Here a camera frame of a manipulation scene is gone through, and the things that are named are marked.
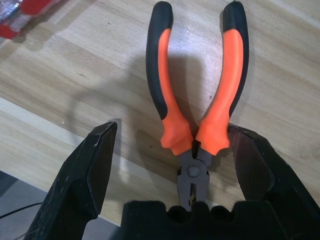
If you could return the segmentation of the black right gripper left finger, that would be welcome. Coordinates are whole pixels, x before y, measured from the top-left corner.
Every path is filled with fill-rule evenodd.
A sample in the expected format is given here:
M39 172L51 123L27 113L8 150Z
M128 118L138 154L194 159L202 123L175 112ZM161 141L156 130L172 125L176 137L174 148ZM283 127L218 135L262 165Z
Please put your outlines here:
M62 164L26 240L80 240L102 211L110 179L117 123L95 127Z

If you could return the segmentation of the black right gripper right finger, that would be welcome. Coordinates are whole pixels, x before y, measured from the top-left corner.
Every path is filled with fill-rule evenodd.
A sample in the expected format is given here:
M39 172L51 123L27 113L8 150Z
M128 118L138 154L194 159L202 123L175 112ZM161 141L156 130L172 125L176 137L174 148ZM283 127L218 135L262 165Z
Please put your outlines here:
M289 240L320 238L320 207L291 166L258 133L229 125L237 179L249 201L267 202Z

